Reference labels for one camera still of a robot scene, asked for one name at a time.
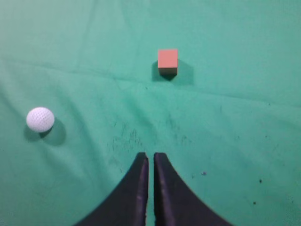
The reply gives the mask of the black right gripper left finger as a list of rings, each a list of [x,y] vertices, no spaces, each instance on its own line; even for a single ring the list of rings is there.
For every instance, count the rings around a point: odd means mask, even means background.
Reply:
[[[138,153],[119,184],[78,226],[144,226],[148,200],[149,160]]]

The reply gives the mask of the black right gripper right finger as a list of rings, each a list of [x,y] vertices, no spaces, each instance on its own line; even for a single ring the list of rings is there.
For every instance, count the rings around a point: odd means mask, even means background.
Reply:
[[[186,185],[165,153],[154,154],[156,226],[230,226]]]

